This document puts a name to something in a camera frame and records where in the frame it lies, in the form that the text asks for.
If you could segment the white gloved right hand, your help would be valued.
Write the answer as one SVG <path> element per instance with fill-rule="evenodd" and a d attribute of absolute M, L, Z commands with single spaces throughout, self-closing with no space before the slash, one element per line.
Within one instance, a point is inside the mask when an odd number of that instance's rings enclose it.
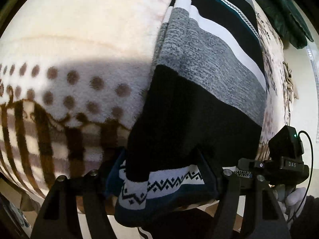
<path fill-rule="evenodd" d="M 304 208 L 307 189 L 305 187 L 289 189 L 280 184 L 273 186 L 272 190 L 287 224 L 291 225 Z"/>

